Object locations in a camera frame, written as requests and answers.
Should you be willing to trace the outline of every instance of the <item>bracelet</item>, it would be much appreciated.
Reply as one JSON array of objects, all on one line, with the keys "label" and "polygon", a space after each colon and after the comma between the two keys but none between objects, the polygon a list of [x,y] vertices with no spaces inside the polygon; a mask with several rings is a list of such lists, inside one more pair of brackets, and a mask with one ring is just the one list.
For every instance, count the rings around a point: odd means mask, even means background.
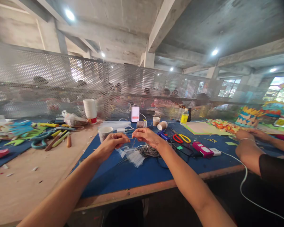
[{"label": "bracelet", "polygon": [[[249,138],[244,138],[244,139],[248,139],[248,140],[251,140],[251,141],[255,142],[253,139],[249,139]],[[244,139],[240,139],[240,142],[241,142],[242,140],[244,140]]]}]

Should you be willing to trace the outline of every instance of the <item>red-handled scissors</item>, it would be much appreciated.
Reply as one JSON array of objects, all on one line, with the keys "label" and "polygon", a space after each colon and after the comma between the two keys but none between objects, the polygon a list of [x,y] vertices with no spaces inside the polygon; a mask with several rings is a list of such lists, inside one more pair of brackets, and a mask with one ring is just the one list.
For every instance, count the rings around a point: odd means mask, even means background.
[{"label": "red-handled scissors", "polygon": [[188,138],[187,136],[184,136],[183,134],[178,134],[178,133],[176,133],[175,132],[175,130],[173,130],[173,129],[171,129],[175,134],[174,134],[174,136],[173,136],[173,138],[174,138],[174,140],[176,141],[176,142],[178,142],[178,143],[183,143],[183,140],[186,142],[186,143],[190,143],[191,142],[191,140],[190,140],[190,138]]}]

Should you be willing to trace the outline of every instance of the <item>forearm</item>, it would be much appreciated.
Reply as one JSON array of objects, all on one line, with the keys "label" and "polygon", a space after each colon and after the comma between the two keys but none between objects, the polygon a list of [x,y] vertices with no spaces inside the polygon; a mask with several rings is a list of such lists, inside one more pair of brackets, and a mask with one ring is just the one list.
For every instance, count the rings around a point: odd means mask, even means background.
[{"label": "forearm", "polygon": [[158,152],[167,164],[180,192],[192,205],[203,226],[234,226],[233,221],[204,181],[168,144],[160,146]]},{"label": "forearm", "polygon": [[270,144],[273,145],[274,147],[284,151],[284,140],[271,138]]},{"label": "forearm", "polygon": [[18,226],[64,226],[100,164],[97,156],[91,154]]},{"label": "forearm", "polygon": [[241,140],[236,148],[236,154],[241,162],[255,174],[261,176],[259,158],[264,152],[252,140]]}]

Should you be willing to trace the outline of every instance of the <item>hand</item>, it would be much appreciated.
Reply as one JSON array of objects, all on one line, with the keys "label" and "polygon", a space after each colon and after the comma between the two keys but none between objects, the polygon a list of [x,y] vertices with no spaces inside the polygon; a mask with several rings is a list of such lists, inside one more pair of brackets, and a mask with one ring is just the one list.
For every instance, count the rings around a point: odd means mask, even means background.
[{"label": "hand", "polygon": [[252,134],[250,134],[250,133],[248,133],[248,131],[245,131],[245,130],[242,130],[242,129],[237,131],[236,137],[239,141],[242,140],[242,139],[252,139],[253,141],[255,140],[255,138],[253,137]]},{"label": "hand", "polygon": [[114,149],[122,147],[125,143],[129,143],[129,138],[123,133],[111,133],[102,144],[92,153],[96,155],[100,162],[108,159]]},{"label": "hand", "polygon": [[273,139],[271,136],[267,135],[265,132],[261,130],[248,130],[250,134],[257,137],[259,140],[269,143]]},{"label": "hand", "polygon": [[132,137],[136,137],[138,141],[148,143],[154,149],[157,149],[158,145],[164,143],[164,139],[158,136],[149,128],[138,128],[133,132]]}]

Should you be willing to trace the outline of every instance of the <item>white tassel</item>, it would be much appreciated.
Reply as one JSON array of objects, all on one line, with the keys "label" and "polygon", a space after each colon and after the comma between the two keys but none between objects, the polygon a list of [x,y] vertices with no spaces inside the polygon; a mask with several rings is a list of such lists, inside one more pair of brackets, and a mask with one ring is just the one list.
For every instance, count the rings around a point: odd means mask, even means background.
[{"label": "white tassel", "polygon": [[136,148],[131,148],[124,151],[126,152],[126,157],[129,162],[133,163],[136,168],[142,165],[145,157],[140,154],[139,150],[137,150]]},{"label": "white tassel", "polygon": [[118,151],[118,152],[119,152],[119,154],[120,154],[121,158],[123,158],[123,157],[124,157],[124,155],[126,154],[126,153],[125,153],[124,151],[122,151],[120,148],[116,149],[116,151]]}]

